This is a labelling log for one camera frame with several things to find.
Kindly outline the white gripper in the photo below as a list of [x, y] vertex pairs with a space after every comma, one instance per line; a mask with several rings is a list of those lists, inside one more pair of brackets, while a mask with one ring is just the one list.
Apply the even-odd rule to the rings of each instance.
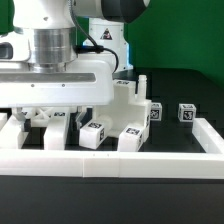
[[0, 36], [0, 107], [12, 108], [23, 132], [31, 122], [21, 107], [78, 106], [76, 128], [91, 105], [114, 96], [108, 63], [79, 57], [69, 31], [24, 31]]

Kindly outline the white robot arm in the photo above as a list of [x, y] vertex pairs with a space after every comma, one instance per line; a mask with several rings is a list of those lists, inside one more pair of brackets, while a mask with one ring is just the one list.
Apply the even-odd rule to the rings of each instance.
[[130, 23], [150, 0], [13, 0], [14, 29], [0, 35], [0, 108], [24, 123], [29, 107], [106, 105], [114, 97], [104, 48], [78, 46], [79, 17]]

